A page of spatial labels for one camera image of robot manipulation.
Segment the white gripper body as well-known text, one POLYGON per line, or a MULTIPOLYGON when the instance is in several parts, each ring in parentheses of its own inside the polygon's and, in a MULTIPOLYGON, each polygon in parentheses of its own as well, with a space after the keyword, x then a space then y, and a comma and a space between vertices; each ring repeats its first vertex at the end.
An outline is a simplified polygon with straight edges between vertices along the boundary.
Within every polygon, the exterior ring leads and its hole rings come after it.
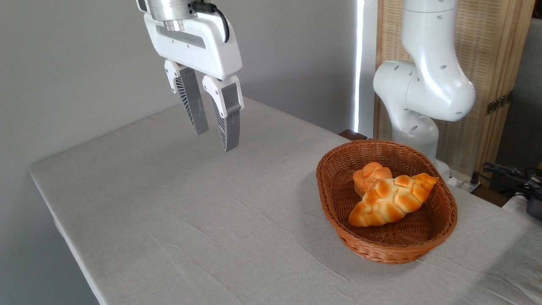
POLYGON ((169 31, 164 23, 144 14, 152 44, 163 58, 224 80, 236 75, 242 60, 232 25, 225 41, 224 24, 219 15, 198 14, 184 19, 184 31, 169 31))

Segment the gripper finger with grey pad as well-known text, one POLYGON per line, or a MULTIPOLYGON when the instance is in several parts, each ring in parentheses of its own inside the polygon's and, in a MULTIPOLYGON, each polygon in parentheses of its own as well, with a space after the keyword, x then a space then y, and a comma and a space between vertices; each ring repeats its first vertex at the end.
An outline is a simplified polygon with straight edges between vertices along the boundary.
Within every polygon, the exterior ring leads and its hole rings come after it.
POLYGON ((168 59, 165 60, 164 68, 171 91, 180 96, 196 134, 209 131, 195 70, 168 59))
POLYGON ((240 81, 236 75, 225 80, 205 75, 202 84, 211 98, 223 149, 228 152, 239 143, 240 110, 244 109, 240 81))

